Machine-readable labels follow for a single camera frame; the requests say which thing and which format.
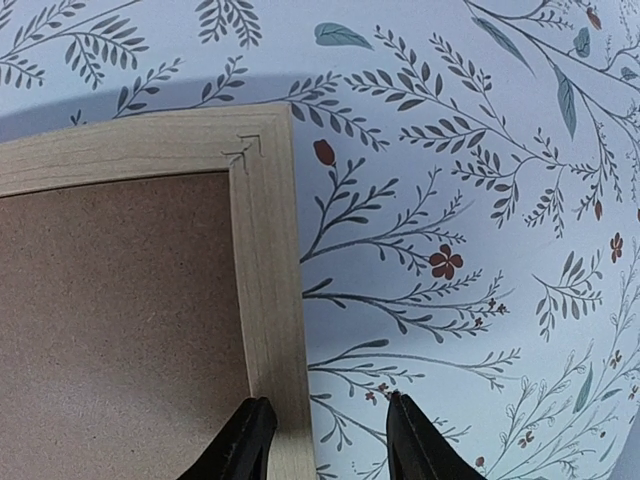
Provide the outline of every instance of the wood grain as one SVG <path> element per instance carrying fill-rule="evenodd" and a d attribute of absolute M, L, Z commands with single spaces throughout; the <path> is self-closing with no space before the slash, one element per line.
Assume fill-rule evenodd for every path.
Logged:
<path fill-rule="evenodd" d="M 0 145 L 0 197 L 227 173 L 249 391 L 269 397 L 280 425 L 269 476 L 312 480 L 293 165 L 287 105 L 167 112 Z"/>

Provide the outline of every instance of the leaf pattern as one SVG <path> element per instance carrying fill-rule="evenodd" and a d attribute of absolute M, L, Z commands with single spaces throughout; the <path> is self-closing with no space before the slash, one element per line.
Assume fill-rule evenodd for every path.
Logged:
<path fill-rule="evenodd" d="M 573 46 L 576 48 L 576 53 L 580 58 L 587 58 L 591 53 L 591 37 L 589 35 L 589 29 L 582 27 L 573 39 Z"/>
<path fill-rule="evenodd" d="M 354 45 L 373 50 L 366 38 L 338 23 L 320 23 L 316 26 L 314 33 L 318 45 L 329 47 Z"/>
<path fill-rule="evenodd" d="M 495 25 L 493 25 L 488 20 L 485 20 L 479 17 L 474 17 L 473 21 L 475 22 L 476 25 L 478 25 L 480 28 L 486 31 L 489 35 L 491 35 L 491 38 L 493 38 L 498 45 L 500 45 L 507 52 L 509 52 L 514 57 L 516 57 L 522 63 L 524 63 L 527 66 L 527 68 L 531 70 L 531 67 L 529 66 L 525 58 L 520 53 L 520 50 L 518 50 L 518 47 L 516 47 L 514 43 L 509 39 L 509 37 L 507 37 L 504 33 L 502 33 Z"/>
<path fill-rule="evenodd" d="M 564 120 L 567 130 L 571 138 L 576 133 L 576 125 L 578 118 L 576 117 L 576 105 L 573 95 L 573 85 L 571 81 L 562 73 L 558 67 L 554 69 L 556 77 L 558 79 L 558 105 L 560 106 L 560 112 L 562 113 L 562 119 Z"/>
<path fill-rule="evenodd" d="M 639 12 L 561 3 L 330 0 L 285 29 L 277 2 L 0 0 L 0 85 L 104 93 L 60 126 L 291 105 L 320 480 L 384 479 L 389 392 L 434 382 L 425 411 L 487 479 L 606 479 L 640 380 Z"/>
<path fill-rule="evenodd" d="M 582 384 L 582 388 L 580 389 L 578 398 L 576 398 L 576 404 L 573 407 L 573 413 L 578 413 L 587 404 L 587 400 L 589 399 L 589 394 L 591 393 L 592 381 L 593 381 L 593 365 L 589 367 L 589 374 L 587 375 L 587 378 Z"/>

